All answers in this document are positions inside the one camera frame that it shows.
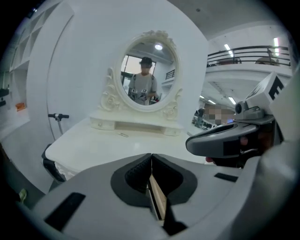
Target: oval mirror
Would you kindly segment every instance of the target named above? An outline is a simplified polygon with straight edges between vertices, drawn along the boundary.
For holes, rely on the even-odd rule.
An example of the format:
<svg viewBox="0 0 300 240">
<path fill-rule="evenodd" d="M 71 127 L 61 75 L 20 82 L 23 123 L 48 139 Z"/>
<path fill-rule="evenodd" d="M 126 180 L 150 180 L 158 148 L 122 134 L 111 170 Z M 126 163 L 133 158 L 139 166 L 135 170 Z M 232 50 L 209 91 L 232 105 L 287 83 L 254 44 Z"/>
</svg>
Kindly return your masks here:
<svg viewBox="0 0 300 240">
<path fill-rule="evenodd" d="M 130 48 L 121 65 L 121 83 L 128 97 L 152 105 L 166 97 L 175 79 L 176 64 L 169 47 L 145 39 Z"/>
</svg>

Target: white table surface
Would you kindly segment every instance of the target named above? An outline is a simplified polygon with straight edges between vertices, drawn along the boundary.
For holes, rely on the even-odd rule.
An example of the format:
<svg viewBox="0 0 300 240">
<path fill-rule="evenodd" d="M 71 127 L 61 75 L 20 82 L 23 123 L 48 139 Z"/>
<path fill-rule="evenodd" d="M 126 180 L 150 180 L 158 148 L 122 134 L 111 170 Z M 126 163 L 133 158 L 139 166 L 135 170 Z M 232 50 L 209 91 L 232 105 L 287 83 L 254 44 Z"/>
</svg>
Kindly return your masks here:
<svg viewBox="0 0 300 240">
<path fill-rule="evenodd" d="M 204 164 L 205 157 L 187 151 L 187 139 L 184 132 L 179 136 L 166 136 L 159 130 L 125 126 L 115 130 L 94 129 L 86 118 L 56 140 L 46 150 L 46 157 L 74 172 L 144 153 L 166 154 Z"/>
</svg>

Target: white shelf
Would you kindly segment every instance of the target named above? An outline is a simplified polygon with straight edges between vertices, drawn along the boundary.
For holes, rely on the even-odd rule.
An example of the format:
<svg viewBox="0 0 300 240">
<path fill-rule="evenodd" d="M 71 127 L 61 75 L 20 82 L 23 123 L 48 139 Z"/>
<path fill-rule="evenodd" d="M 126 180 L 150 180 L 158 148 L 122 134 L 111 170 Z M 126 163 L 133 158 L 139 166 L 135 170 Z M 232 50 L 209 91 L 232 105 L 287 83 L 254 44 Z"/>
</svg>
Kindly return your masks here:
<svg viewBox="0 0 300 240">
<path fill-rule="evenodd" d="M 14 55 L 13 55 L 13 57 L 12 57 L 12 59 L 11 59 L 11 63 L 10 63 L 10 71 L 11 71 L 11 69 L 13 68 L 13 66 L 14 66 L 14 61 L 15 61 L 15 55 L 16 55 L 16 52 L 17 52 L 17 48 L 15 48 L 15 52 L 14 52 Z"/>
<path fill-rule="evenodd" d="M 30 35 L 30 26 L 27 26 L 21 36 L 20 42 L 22 42 L 23 40 L 25 40 L 27 37 L 29 37 Z"/>
<path fill-rule="evenodd" d="M 39 16 L 37 16 L 35 19 L 33 19 L 30 22 L 30 32 L 32 32 L 34 30 L 34 27 L 36 26 L 36 24 L 38 23 L 40 17 L 43 16 L 43 14 L 40 14 Z"/>
<path fill-rule="evenodd" d="M 18 66 L 21 63 L 20 59 L 20 49 L 19 47 L 16 49 L 15 56 L 14 56 L 14 62 L 12 65 L 12 68 L 15 68 L 15 66 Z"/>
<path fill-rule="evenodd" d="M 44 23 L 45 23 L 45 13 L 42 13 L 33 31 L 36 31 L 37 29 L 41 28 L 44 25 Z"/>
<path fill-rule="evenodd" d="M 24 59 L 14 70 L 27 70 L 29 65 L 29 58 Z"/>
<path fill-rule="evenodd" d="M 41 28 L 35 30 L 32 34 L 31 34 L 31 37 L 30 37 L 30 51 L 32 50 L 33 46 L 34 46 L 34 43 L 38 37 L 38 34 L 39 32 L 41 31 Z"/>
<path fill-rule="evenodd" d="M 19 45 L 24 32 L 25 32 L 25 29 L 23 29 L 22 33 L 20 34 L 16 45 Z"/>
<path fill-rule="evenodd" d="M 23 54 L 24 54 L 26 45 L 27 45 L 27 43 L 28 43 L 28 40 L 29 40 L 29 36 L 28 36 L 26 39 L 24 39 L 24 40 L 19 44 L 20 61 L 22 61 Z"/>
<path fill-rule="evenodd" d="M 11 91 L 12 101 L 11 106 L 18 103 L 26 103 L 26 82 L 27 82 L 27 68 L 29 61 L 17 66 L 11 72 L 9 91 Z"/>
<path fill-rule="evenodd" d="M 30 54 L 31 54 L 31 36 L 29 37 L 28 42 L 25 46 L 21 62 L 24 62 L 25 59 L 28 59 L 30 57 Z"/>
<path fill-rule="evenodd" d="M 48 8 L 45 11 L 45 21 L 47 20 L 47 18 L 50 16 L 50 14 L 53 12 L 53 10 L 57 7 L 57 5 L 59 5 L 59 3 L 53 5 L 52 7 Z"/>
</svg>

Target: white vanity table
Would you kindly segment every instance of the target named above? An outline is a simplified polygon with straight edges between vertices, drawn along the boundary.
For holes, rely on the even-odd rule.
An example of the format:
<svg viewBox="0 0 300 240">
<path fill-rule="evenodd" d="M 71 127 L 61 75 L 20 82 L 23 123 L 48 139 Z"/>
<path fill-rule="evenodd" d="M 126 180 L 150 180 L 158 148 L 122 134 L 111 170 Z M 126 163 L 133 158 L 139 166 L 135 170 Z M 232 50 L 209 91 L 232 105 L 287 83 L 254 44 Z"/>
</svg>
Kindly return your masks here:
<svg viewBox="0 0 300 240">
<path fill-rule="evenodd" d="M 91 128 L 86 118 L 55 141 L 46 150 L 46 156 L 67 180 L 87 168 L 143 153 L 161 153 L 204 163 L 205 157 L 187 151 L 187 138 L 183 132 L 174 137 L 159 130 L 126 126 L 113 131 L 98 130 Z"/>
<path fill-rule="evenodd" d="M 151 40 L 169 49 L 176 75 L 167 96 L 153 105 L 139 105 L 128 97 L 120 82 L 124 56 L 133 46 Z M 205 157 L 187 151 L 189 138 L 178 124 L 178 100 L 182 92 L 180 57 L 176 45 L 164 31 L 149 31 L 130 41 L 108 69 L 106 87 L 98 109 L 68 130 L 45 152 L 66 179 L 87 168 L 122 158 L 159 153 L 186 161 L 205 163 Z"/>
</svg>

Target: ceiling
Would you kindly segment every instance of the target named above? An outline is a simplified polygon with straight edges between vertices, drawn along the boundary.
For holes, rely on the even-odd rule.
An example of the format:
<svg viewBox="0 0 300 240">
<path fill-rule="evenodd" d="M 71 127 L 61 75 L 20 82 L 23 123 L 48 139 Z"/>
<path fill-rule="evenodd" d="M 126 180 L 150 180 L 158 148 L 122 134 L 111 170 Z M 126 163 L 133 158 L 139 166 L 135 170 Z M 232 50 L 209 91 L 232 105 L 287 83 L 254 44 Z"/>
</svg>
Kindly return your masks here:
<svg viewBox="0 0 300 240">
<path fill-rule="evenodd" d="M 217 104 L 222 104 L 234 108 L 234 104 L 226 97 L 232 97 L 236 102 L 244 100 L 259 82 L 243 79 L 227 79 L 220 82 L 205 81 L 201 96 L 204 101 L 211 100 Z"/>
<path fill-rule="evenodd" d="M 278 38 L 280 46 L 287 47 L 286 30 L 280 25 L 260 25 L 244 28 L 222 34 L 209 41 L 209 53 L 226 50 L 224 44 L 230 48 L 274 45 L 274 38 Z"/>
<path fill-rule="evenodd" d="M 168 0 L 210 40 L 223 31 L 276 17 L 258 0 Z"/>
<path fill-rule="evenodd" d="M 162 50 L 157 50 L 155 48 L 156 44 L 162 45 Z M 170 52 L 170 50 L 164 46 L 161 43 L 153 42 L 153 41 L 147 41 L 142 42 L 134 46 L 128 53 L 129 55 L 134 55 L 138 57 L 150 57 L 153 61 L 160 61 L 167 64 L 173 63 L 173 56 Z"/>
</svg>

